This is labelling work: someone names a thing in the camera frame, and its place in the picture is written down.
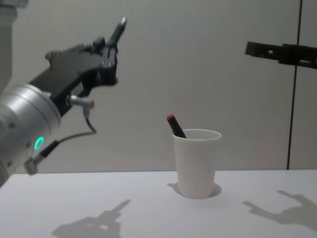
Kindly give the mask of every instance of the white wall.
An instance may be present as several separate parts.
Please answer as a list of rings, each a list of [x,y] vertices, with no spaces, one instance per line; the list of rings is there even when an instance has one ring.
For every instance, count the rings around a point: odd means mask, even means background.
[[[317,2],[304,0],[300,45],[317,47]],[[291,169],[317,169],[317,70],[298,67]]]
[[[61,145],[40,171],[174,170],[166,116],[223,134],[219,169],[285,169],[294,67],[244,55],[247,41],[296,43],[299,0],[30,0],[14,26],[13,80],[44,54],[108,37],[128,16],[119,84],[92,92],[95,137]],[[86,129],[79,109],[54,138]]]

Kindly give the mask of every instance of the paper cup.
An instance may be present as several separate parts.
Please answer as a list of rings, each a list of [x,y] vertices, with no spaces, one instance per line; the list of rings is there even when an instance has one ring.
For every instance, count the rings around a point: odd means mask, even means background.
[[[184,130],[187,138],[173,135],[178,186],[188,198],[211,195],[221,134],[203,129]]]

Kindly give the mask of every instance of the metal bracket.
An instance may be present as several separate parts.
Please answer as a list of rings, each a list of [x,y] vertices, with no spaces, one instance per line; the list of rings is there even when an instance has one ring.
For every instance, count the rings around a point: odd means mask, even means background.
[[[90,110],[95,107],[95,101],[88,98],[81,98],[75,95],[67,96],[66,104],[71,106],[81,106],[83,108],[84,118],[90,117]]]
[[[317,69],[317,48],[313,47],[288,44],[275,46],[248,42],[245,54],[264,59],[278,60],[281,64]]]
[[[15,8],[0,6],[0,94],[12,75],[12,25],[16,17]]]

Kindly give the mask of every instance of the white table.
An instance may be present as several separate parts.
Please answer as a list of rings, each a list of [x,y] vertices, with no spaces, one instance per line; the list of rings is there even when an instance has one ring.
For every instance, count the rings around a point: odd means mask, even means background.
[[[219,171],[222,192],[203,200],[175,182],[176,172],[14,175],[0,190],[0,237],[317,237],[317,171]]]

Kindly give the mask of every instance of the black cable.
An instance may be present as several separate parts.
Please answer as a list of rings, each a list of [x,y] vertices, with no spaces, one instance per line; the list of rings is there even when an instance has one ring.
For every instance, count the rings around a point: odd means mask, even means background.
[[[297,45],[299,45],[299,43],[300,43],[301,25],[302,25],[302,10],[303,10],[303,0],[300,0],[299,17],[298,17],[298,29],[297,29]],[[292,146],[292,134],[293,134],[296,81],[297,81],[297,65],[295,66],[295,71],[294,71],[292,107],[291,107],[291,121],[290,121],[290,129],[289,129],[287,164],[286,164],[286,169],[287,170],[289,170],[290,158],[291,158],[291,146]]]
[[[68,141],[70,139],[74,139],[77,137],[81,136],[86,136],[86,135],[94,135],[97,133],[96,129],[91,125],[90,121],[88,118],[85,118],[87,126],[90,128],[91,131],[88,132],[82,132],[82,133],[77,133],[73,134],[70,136],[67,136],[61,140],[55,140],[51,144],[49,144],[44,150],[42,150],[35,158],[29,158],[25,163],[24,163],[24,168],[26,172],[30,175],[34,175],[38,172],[38,165],[54,150],[56,147],[65,141]]]
[[[65,141],[67,141],[67,140],[74,139],[74,138],[77,138],[77,137],[96,134],[97,131],[96,131],[96,129],[91,125],[89,119],[86,118],[85,120],[86,120],[87,126],[90,128],[91,131],[73,134],[73,135],[67,136],[67,137],[65,137],[65,138],[63,138],[63,139],[61,139],[61,140],[59,140],[58,142],[59,142],[59,143],[63,143],[63,142],[65,142]]]

